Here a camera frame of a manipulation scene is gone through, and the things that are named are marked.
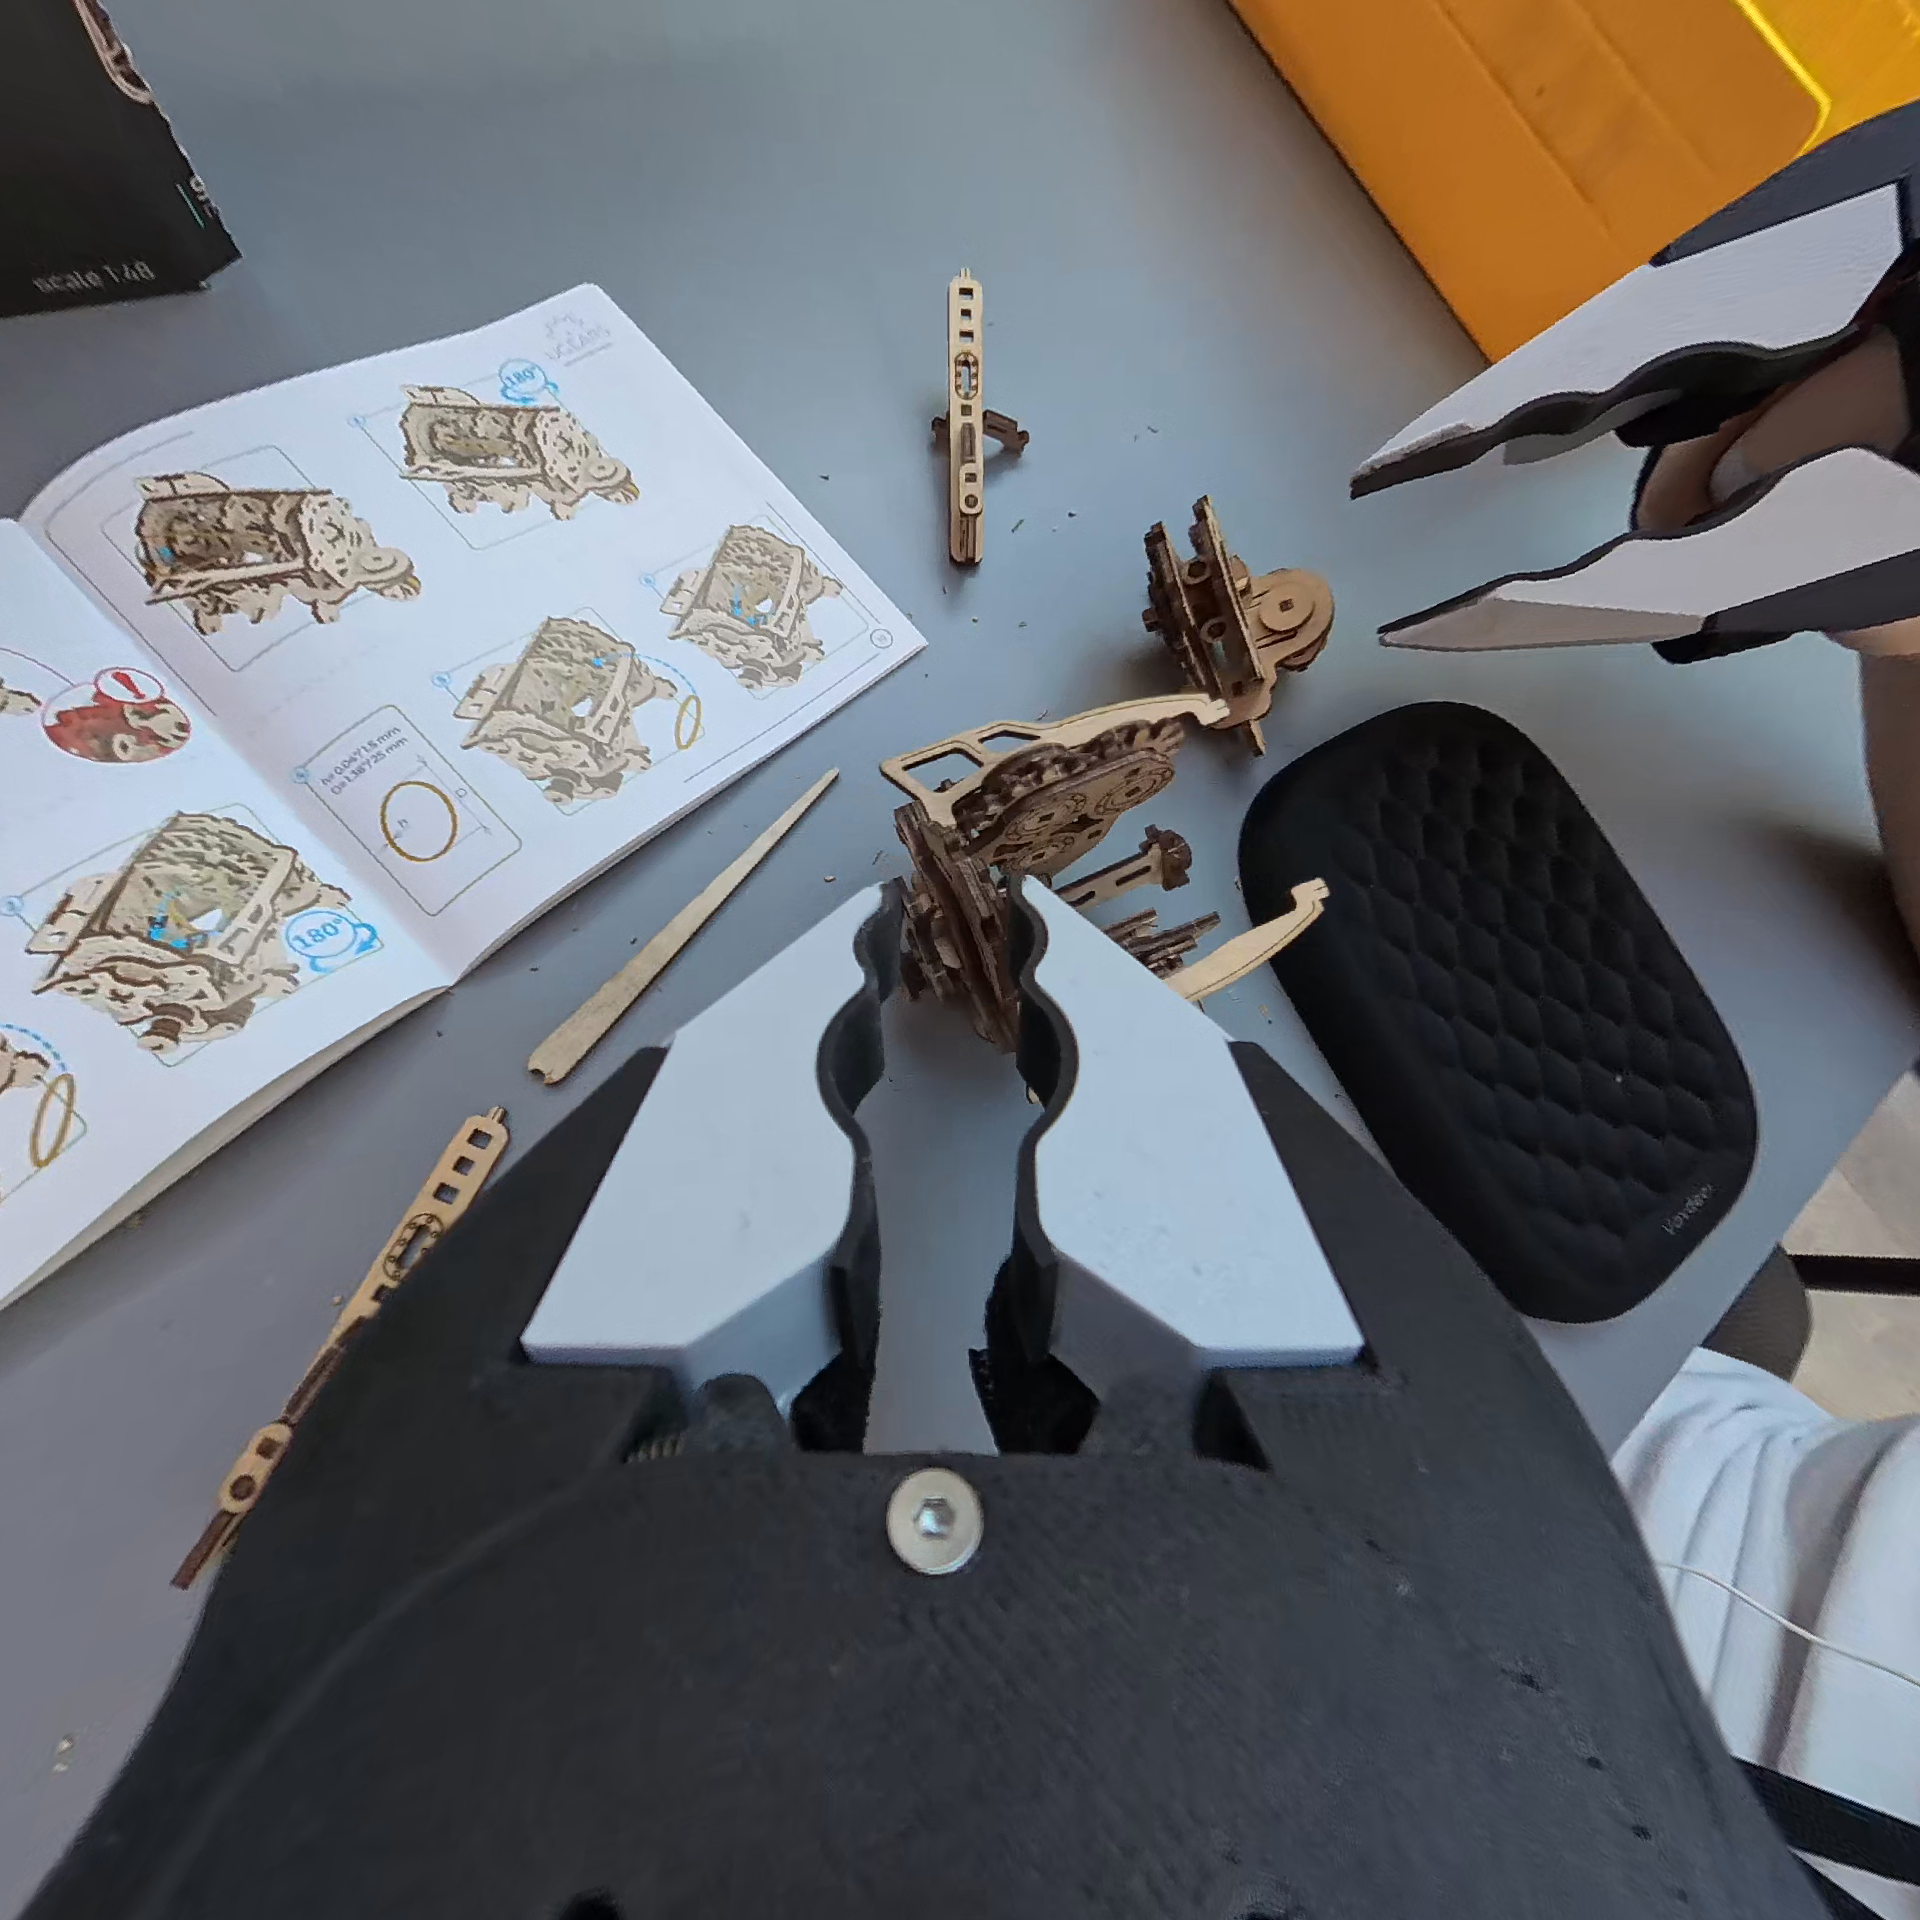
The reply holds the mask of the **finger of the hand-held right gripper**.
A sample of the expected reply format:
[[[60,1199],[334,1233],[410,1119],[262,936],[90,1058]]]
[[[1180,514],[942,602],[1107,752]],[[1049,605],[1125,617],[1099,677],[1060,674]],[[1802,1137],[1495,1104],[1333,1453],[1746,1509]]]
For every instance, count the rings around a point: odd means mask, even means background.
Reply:
[[[1903,253],[1878,185],[1644,264],[1435,400],[1350,479],[1353,498],[1527,441],[1581,442],[1673,397],[1738,395],[1844,340]]]
[[[1394,649],[1482,654],[1651,642],[1728,655],[1799,632],[1916,617],[1917,475],[1867,447],[1811,455],[1673,534],[1625,534],[1378,629]]]

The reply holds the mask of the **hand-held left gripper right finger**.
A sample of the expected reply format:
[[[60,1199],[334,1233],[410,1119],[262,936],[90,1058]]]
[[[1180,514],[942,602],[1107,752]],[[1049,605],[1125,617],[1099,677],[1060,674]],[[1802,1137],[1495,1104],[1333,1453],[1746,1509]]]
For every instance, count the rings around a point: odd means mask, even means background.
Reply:
[[[1020,1142],[994,1276],[994,1447],[1075,1451],[1131,1381],[1321,1369],[1361,1327],[1224,1031],[1053,889],[1010,907]]]

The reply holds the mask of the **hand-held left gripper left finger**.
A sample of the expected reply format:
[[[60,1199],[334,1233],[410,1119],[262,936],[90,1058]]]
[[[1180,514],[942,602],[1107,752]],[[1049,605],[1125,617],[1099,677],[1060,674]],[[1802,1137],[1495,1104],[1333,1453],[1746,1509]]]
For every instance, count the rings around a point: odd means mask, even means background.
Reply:
[[[858,1453],[879,1221],[854,1109],[880,1080],[902,883],[856,893],[673,1036],[522,1334],[533,1362],[758,1379],[803,1448]]]

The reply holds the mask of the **wooden gear assembly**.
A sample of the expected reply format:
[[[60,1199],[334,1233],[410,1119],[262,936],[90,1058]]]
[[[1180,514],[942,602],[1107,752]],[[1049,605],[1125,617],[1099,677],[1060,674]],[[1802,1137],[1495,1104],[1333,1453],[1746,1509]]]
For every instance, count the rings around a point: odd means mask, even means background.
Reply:
[[[1032,875],[1080,912],[1138,886],[1183,886],[1188,842],[1147,825],[1138,848],[1062,878],[1112,825],[1177,774],[1191,725],[1228,720],[1208,695],[1116,702],[1040,725],[1001,720],[879,763],[904,793],[894,814],[911,861],[902,924],[902,981],[966,1013],[998,1051],[1019,1042],[1010,960],[1010,889]]]

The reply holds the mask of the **wooden cross plate assembly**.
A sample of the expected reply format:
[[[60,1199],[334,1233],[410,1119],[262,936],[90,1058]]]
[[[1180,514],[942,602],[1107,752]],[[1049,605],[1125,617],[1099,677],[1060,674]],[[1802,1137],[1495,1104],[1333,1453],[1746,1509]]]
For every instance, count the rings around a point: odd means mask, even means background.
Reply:
[[[1205,725],[1240,733],[1263,754],[1278,680],[1306,669],[1329,638],[1333,588],[1306,569],[1247,571],[1228,550],[1208,494],[1191,505],[1188,541],[1191,552],[1182,555],[1164,524],[1147,531],[1142,623],[1164,642],[1188,687],[1224,709]]]

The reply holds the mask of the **person's right forearm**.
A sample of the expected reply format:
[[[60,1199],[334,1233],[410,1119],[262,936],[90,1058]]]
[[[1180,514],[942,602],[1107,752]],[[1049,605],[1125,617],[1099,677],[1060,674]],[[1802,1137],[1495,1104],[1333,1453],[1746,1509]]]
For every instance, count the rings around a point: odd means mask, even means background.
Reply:
[[[1886,883],[1917,952],[1917,614],[1830,638],[1859,658],[1869,805]]]

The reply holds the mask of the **grey desk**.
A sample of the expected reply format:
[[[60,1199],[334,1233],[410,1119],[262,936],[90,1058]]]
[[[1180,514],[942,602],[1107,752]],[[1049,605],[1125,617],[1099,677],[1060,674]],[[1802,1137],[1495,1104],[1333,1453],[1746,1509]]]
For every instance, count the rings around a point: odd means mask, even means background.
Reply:
[[[3,328],[3,510],[133,427],[489,323],[627,311],[924,634],[924,651],[352,1051],[3,1311],[3,1915],[166,1692],[209,1586],[170,1576],[454,1123],[520,1164],[636,1045],[900,870],[876,762],[1163,680],[1142,534],[1213,497],[1337,632],[1268,751],[1197,738],[1146,814],[1164,909],[1238,909],[1290,754],[1411,699],[1510,717],[1588,803],[1744,1053],[1760,1155],[1645,1306],[1543,1346],[1605,1448],[1916,1057],[1854,658],[1799,637],[1440,658],[1376,626],[1613,534],[1603,436],[1350,500],[1480,357],[1222,3],[113,3],[241,243],[202,296]],[[981,291],[980,561],[947,560],[945,296]],[[827,770],[837,781],[556,1085],[535,1047]]]

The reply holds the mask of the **person's right hand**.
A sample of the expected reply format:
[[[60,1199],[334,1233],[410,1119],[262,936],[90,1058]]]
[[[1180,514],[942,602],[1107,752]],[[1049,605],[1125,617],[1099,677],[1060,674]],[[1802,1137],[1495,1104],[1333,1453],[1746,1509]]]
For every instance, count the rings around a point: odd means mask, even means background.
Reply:
[[[1864,447],[1916,471],[1916,432],[1916,326],[1881,325],[1711,432],[1656,447],[1626,524],[1633,532],[1675,532],[1762,476],[1841,447]]]

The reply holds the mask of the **yellow plastic bin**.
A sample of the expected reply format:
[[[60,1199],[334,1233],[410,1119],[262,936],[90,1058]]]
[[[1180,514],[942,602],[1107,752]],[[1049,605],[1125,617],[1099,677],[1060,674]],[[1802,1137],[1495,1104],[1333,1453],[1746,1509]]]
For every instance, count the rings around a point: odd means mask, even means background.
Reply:
[[[1913,2],[1236,2],[1492,360],[1917,93]]]

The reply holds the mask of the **tapered wooden stick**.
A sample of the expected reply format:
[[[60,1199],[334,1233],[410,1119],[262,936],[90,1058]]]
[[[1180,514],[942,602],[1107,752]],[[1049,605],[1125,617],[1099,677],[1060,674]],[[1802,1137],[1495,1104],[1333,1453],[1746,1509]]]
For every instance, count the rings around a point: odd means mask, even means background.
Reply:
[[[781,839],[818,803],[837,781],[837,768],[827,770],[798,799],[766,825],[747,848],[722,868],[679,912],[627,959],[607,981],[598,987],[557,1028],[553,1028],[528,1057],[525,1069],[545,1085],[569,1077],[579,1063],[612,1028],[655,977],[679,956],[693,936],[751,875]]]

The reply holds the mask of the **black quilted wrist rest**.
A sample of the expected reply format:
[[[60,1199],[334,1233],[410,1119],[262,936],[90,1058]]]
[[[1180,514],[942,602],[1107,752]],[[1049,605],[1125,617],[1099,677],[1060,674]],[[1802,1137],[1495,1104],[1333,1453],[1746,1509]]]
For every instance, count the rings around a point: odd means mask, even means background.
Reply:
[[[1549,754],[1495,712],[1406,704],[1288,763],[1238,831],[1254,920],[1406,1190],[1529,1318],[1636,1309],[1757,1157],[1742,1057]]]

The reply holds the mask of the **dark grey office chair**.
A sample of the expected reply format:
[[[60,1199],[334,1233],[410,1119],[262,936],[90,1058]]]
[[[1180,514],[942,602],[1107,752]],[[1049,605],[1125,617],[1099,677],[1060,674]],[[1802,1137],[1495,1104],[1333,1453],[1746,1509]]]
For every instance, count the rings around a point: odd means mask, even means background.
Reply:
[[[1777,1249],[1764,1274],[1769,1330],[1789,1373],[1809,1370],[1811,1382],[1857,1399],[1916,1402],[1916,1255]]]

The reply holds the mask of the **person's white shirt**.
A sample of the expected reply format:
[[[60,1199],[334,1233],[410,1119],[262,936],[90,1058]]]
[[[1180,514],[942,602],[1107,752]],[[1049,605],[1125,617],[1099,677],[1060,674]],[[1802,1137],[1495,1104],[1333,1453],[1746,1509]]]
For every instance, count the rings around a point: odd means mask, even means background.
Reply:
[[[1697,1348],[1613,1469],[1726,1748],[1916,1821],[1916,1417]]]

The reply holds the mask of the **wooden slotted strip with crosspiece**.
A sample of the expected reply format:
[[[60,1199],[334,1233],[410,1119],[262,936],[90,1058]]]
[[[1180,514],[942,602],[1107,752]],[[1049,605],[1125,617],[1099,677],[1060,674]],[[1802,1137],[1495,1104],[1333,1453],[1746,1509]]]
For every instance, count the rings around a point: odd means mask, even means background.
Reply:
[[[1029,445],[1020,422],[984,400],[981,302],[978,275],[969,270],[955,274],[945,296],[945,398],[943,411],[932,422],[947,455],[947,560],[962,567],[978,563],[981,554],[986,442],[993,441],[1010,455]]]

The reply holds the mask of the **white instruction booklet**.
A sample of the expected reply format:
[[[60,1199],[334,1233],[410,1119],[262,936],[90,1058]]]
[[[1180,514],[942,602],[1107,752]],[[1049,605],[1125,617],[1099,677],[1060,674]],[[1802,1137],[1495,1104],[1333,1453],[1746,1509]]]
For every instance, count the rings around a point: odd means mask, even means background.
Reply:
[[[596,285],[2,537],[6,1306],[924,642]]]

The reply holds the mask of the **black product box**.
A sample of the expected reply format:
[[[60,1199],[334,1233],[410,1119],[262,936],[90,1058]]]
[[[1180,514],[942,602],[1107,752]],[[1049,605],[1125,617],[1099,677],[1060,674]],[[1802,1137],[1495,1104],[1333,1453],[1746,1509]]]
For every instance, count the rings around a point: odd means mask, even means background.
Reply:
[[[2,313],[191,293],[237,260],[98,2],[2,5]]]

